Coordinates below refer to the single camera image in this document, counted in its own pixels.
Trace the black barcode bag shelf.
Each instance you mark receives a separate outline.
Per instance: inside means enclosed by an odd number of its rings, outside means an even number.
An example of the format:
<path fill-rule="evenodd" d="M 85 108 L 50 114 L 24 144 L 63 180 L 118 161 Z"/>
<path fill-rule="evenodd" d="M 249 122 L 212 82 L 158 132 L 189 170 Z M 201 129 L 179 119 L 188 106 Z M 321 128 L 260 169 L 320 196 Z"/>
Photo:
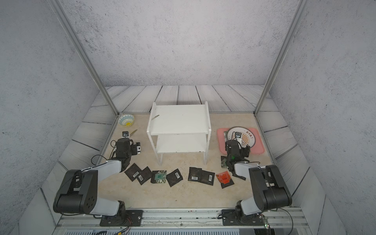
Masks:
<path fill-rule="evenodd" d="M 140 185 L 143 185 L 145 182 L 150 180 L 152 177 L 152 171 L 150 170 L 149 167 L 146 167 L 143 169 L 136 177 Z"/>

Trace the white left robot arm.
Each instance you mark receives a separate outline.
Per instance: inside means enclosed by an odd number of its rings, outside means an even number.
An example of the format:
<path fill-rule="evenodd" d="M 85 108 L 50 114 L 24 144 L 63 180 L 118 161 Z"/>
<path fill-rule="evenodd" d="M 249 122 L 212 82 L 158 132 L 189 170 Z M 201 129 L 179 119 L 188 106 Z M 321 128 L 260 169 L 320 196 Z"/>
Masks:
<path fill-rule="evenodd" d="M 115 216 L 120 209 L 119 201 L 99 196 L 99 183 L 108 177 L 124 172 L 131 157 L 141 153 L 141 143 L 129 138 L 116 141 L 112 157 L 103 164 L 87 169 L 66 172 L 53 203 L 53 211 L 60 214 L 91 214 Z"/>

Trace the black barcode tea bag top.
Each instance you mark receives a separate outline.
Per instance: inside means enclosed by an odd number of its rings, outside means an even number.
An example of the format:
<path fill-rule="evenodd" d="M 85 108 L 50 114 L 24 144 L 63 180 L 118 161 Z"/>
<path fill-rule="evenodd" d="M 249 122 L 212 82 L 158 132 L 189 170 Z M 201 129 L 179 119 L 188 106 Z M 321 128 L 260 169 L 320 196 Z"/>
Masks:
<path fill-rule="evenodd" d="M 166 180 L 170 187 L 178 184 L 180 181 L 183 180 L 182 174 L 179 169 L 174 170 L 170 174 L 166 175 Z"/>

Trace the green tea bag under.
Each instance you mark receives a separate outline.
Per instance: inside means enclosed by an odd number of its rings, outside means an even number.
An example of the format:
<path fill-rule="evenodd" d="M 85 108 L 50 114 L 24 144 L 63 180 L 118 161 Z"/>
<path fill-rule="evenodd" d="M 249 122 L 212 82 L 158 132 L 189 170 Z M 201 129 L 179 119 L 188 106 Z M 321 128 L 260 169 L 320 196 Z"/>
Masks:
<path fill-rule="evenodd" d="M 224 189 L 224 188 L 227 188 L 227 187 L 232 186 L 234 184 L 235 184 L 234 181 L 231 179 L 227 184 L 221 183 L 221 187 L 222 187 L 222 189 Z"/>

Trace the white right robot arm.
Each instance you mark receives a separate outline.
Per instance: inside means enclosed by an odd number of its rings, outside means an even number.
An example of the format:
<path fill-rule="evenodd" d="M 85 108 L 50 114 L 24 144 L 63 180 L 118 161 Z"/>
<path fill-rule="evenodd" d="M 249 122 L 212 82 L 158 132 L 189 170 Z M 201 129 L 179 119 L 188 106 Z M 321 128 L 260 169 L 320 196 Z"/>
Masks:
<path fill-rule="evenodd" d="M 252 196 L 237 202 L 235 218 L 241 223 L 264 211 L 292 205 L 292 196 L 276 165 L 261 166 L 246 158 L 250 147 L 242 147 L 237 140 L 225 143 L 226 166 L 234 177 L 250 180 Z"/>

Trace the green label tea bag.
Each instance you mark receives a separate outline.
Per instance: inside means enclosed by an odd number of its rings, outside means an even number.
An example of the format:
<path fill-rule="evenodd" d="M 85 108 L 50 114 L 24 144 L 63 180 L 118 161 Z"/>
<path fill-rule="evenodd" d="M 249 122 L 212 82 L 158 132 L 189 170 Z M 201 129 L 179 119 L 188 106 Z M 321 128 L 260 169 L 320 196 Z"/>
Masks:
<path fill-rule="evenodd" d="M 164 184 L 166 182 L 166 170 L 152 171 L 151 183 L 152 184 Z"/>
<path fill-rule="evenodd" d="M 221 156 L 221 167 L 227 168 L 227 157 L 226 156 Z"/>

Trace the red tea bag shelf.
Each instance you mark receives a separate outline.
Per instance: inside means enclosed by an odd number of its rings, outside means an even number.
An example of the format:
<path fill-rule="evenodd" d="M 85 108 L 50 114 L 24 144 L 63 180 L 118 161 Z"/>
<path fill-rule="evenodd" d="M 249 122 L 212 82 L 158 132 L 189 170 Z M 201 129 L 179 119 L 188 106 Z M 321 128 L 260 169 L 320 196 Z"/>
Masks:
<path fill-rule="evenodd" d="M 217 177 L 218 181 L 221 184 L 224 184 L 224 185 L 230 183 L 230 181 L 231 181 L 231 176 L 230 176 L 228 171 L 224 171 L 222 173 L 219 173 L 219 174 L 216 175 L 216 177 Z"/>

